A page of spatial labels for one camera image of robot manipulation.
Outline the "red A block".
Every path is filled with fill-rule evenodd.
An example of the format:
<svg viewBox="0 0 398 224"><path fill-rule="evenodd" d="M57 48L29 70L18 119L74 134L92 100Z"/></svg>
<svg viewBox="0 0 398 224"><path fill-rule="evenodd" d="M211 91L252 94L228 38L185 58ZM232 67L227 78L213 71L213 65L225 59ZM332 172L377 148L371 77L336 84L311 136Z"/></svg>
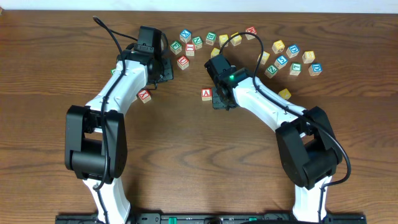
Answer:
<svg viewBox="0 0 398 224"><path fill-rule="evenodd" d="M201 90L201 99L203 101L211 101L212 100L212 90L211 90L211 88L203 88Z"/></svg>

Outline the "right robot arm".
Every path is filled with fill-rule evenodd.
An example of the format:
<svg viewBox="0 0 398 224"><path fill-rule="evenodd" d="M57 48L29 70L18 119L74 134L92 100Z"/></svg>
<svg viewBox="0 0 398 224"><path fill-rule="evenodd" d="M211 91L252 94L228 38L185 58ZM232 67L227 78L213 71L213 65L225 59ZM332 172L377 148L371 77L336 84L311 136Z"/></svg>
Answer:
<svg viewBox="0 0 398 224"><path fill-rule="evenodd" d="M327 189L335 184L337 165L348 160L326 113L319 107L307 110L288 102L255 73L237 69L223 55L209 59L205 69L227 110L247 109L275 132L282 167L295 185L295 219L323 222Z"/></svg>

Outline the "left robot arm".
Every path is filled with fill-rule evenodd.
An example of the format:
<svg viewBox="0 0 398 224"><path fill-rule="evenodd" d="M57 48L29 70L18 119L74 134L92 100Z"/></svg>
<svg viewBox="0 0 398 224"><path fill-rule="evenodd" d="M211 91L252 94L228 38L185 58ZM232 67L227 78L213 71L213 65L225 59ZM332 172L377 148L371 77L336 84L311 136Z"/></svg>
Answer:
<svg viewBox="0 0 398 224"><path fill-rule="evenodd" d="M85 106L72 105L66 114L65 166L89 188L98 212L93 215L59 215L56 223L130 223L122 172L127 161L124 117L145 92L174 77L164 57L165 34L142 26L135 43L119 51L116 66L104 88Z"/></svg>

